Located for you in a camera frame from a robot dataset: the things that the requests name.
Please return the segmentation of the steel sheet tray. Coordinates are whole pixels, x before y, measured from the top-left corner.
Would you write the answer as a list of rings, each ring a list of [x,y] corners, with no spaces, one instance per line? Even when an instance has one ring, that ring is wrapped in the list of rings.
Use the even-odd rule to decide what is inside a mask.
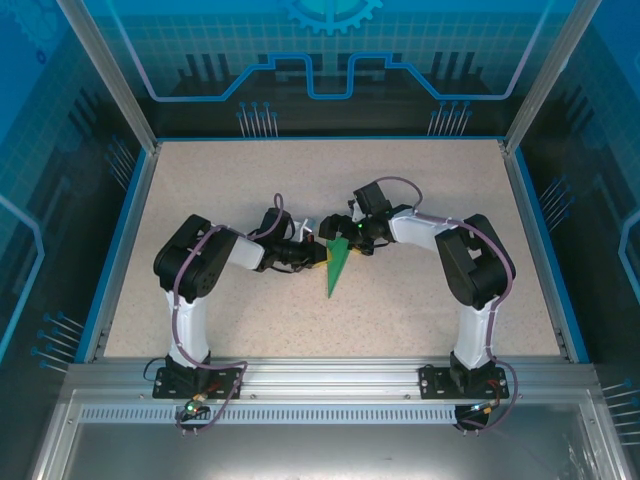
[[[27,480],[640,480],[604,405],[524,403],[488,431],[450,425],[81,424],[54,414]]]

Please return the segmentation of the aluminium table rail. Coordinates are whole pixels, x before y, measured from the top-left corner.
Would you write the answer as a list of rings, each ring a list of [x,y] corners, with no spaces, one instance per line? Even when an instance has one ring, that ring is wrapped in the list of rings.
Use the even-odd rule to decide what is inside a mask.
[[[91,363],[100,355],[101,338],[115,317],[159,153],[160,150],[155,153],[142,150],[139,155],[76,350],[75,363]]]
[[[545,302],[549,322],[552,326],[554,339],[559,348],[559,356],[565,363],[573,363],[573,347],[571,343],[567,342],[565,335],[566,318],[564,308],[556,290],[555,280],[546,256],[546,250],[538,229],[533,204],[531,203],[525,185],[524,176],[516,157],[508,152],[506,144],[499,142],[498,145],[527,239],[537,281]]]

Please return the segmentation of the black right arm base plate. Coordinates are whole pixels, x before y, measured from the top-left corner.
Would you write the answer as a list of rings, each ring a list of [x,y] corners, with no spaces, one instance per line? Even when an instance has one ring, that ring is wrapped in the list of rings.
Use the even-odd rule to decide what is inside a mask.
[[[470,371],[427,364],[418,370],[418,387],[423,400],[510,398],[505,371],[492,363]]]

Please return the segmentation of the aluminium left table rail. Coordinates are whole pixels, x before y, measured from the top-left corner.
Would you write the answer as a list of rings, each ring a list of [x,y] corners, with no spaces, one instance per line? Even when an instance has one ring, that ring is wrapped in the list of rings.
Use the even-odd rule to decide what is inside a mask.
[[[160,150],[155,153],[142,150],[139,155],[76,350],[75,363],[91,363],[100,355],[101,338],[115,317],[159,153]]]

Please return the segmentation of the aluminium right table rail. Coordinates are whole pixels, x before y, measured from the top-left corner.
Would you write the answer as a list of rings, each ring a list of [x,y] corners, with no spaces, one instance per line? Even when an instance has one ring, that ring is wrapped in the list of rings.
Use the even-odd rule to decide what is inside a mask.
[[[546,250],[538,229],[533,204],[531,203],[525,185],[524,176],[516,157],[508,152],[506,144],[499,142],[498,145],[527,239],[537,281],[545,302],[549,322],[552,326],[554,339],[559,348],[559,356],[565,363],[573,363],[573,347],[571,343],[567,342],[565,335],[566,318],[564,308],[556,290],[555,280],[546,256]]]

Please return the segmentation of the aluminium left frame post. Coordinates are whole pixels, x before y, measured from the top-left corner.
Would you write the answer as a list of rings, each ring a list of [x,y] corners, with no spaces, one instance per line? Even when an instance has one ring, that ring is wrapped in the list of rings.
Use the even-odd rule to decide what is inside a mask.
[[[104,37],[82,0],[56,0],[141,147],[155,154],[158,140]]]

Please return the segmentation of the aluminium right frame post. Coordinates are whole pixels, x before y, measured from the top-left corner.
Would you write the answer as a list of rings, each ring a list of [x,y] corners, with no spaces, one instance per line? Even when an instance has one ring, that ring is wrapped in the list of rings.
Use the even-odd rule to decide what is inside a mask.
[[[524,136],[569,62],[602,0],[576,0],[507,134],[502,152],[514,156]]]

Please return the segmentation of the green paper sheet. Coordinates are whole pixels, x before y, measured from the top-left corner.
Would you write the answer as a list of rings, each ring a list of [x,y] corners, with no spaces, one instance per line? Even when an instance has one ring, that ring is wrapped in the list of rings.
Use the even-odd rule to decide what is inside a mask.
[[[336,238],[327,242],[327,297],[331,298],[350,254],[349,241]]]

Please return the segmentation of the aluminium frame post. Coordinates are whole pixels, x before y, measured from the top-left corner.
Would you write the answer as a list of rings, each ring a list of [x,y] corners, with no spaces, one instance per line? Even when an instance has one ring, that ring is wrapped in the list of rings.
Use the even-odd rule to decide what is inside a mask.
[[[82,0],[56,0],[141,147],[155,154],[158,140],[104,37]]]
[[[524,136],[569,62],[602,0],[576,0],[507,134],[502,152],[514,156]]]

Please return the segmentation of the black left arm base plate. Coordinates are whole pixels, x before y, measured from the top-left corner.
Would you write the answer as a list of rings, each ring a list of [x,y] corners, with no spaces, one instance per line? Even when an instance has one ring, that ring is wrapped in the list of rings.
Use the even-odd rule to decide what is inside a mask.
[[[197,394],[208,399],[224,400],[242,373],[241,368],[207,370],[200,368],[162,367],[155,377],[154,399],[187,400]]]

